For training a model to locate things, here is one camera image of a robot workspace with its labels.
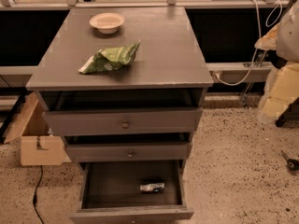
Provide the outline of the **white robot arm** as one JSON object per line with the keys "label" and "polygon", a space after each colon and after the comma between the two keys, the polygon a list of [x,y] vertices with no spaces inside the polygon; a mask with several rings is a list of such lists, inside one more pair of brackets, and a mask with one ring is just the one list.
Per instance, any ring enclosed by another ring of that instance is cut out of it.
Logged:
{"label": "white robot arm", "polygon": [[254,47],[272,50],[286,61],[282,68],[273,68],[269,73],[258,105],[258,120],[271,123],[299,98],[299,1],[277,25],[257,40]]}

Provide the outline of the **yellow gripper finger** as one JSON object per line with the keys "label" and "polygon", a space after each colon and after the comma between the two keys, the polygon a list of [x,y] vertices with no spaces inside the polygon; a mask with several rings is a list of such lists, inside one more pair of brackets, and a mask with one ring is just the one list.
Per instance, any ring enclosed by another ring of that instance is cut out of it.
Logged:
{"label": "yellow gripper finger", "polygon": [[272,27],[266,35],[257,40],[254,47],[261,50],[276,50],[279,24]]}
{"label": "yellow gripper finger", "polygon": [[258,121],[271,123],[299,98],[299,63],[288,61],[280,69],[274,67],[265,82],[264,95],[258,105]]}

